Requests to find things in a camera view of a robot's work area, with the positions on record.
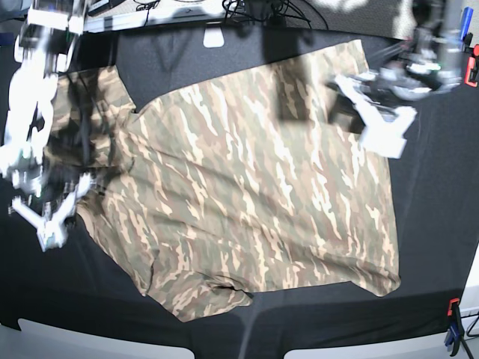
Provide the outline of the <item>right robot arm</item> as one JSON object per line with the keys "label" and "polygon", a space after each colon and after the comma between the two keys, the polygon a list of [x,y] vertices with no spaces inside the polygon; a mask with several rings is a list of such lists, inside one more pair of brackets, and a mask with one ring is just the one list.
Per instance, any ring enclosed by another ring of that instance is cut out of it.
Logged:
{"label": "right robot arm", "polygon": [[14,54],[21,66],[10,81],[1,175],[39,199],[52,172],[43,149],[53,124],[58,76],[68,71],[90,6],[89,1],[33,1],[16,38]]}

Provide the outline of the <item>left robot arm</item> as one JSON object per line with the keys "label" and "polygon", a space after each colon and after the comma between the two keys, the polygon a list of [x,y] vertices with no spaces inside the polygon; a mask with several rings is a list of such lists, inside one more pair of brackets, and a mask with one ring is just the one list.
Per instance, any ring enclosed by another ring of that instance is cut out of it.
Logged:
{"label": "left robot arm", "polygon": [[461,1],[414,1],[412,37],[369,57],[373,68],[336,75],[331,122],[359,134],[373,123],[411,123],[415,104],[448,93],[461,82]]}

